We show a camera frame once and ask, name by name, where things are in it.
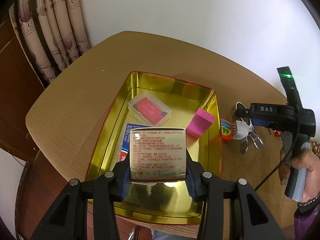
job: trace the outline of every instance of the beige curtain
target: beige curtain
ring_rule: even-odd
[[[32,1],[16,0],[9,15],[30,65],[46,87],[90,46],[80,0]]]

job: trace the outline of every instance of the table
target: table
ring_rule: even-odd
[[[85,179],[109,105],[128,73],[135,70],[212,87],[217,93],[220,117],[226,120],[232,120],[231,109],[237,101],[247,106],[252,102],[286,103],[286,98],[262,78],[214,52],[153,34],[118,33],[69,66],[27,114],[32,138],[66,180]],[[277,165],[280,139],[264,127],[256,130],[265,142],[263,150],[251,145],[242,155],[239,141],[223,144],[223,179],[246,178],[255,187]],[[277,172],[258,193],[281,227],[293,224],[297,204],[284,196]],[[196,237],[197,231],[193,225],[142,225],[190,237]],[[228,205],[224,225],[228,238]]]

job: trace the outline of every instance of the pink block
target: pink block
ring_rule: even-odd
[[[214,116],[199,108],[188,125],[186,132],[193,137],[199,138],[207,131],[214,122]]]

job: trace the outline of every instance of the reddish brown floor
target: reddish brown floor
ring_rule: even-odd
[[[29,239],[37,224],[57,197],[67,181],[56,171],[47,158],[40,153],[35,160],[27,178],[25,191],[22,194],[20,230],[24,239]],[[87,235],[88,240],[93,238],[92,205],[88,204]],[[121,240],[129,237],[131,230],[136,226],[117,217]],[[140,240],[151,240],[150,229],[140,228]]]

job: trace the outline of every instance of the brown wooden door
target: brown wooden door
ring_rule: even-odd
[[[38,152],[25,118],[43,90],[6,17],[0,25],[0,148],[25,161]]]

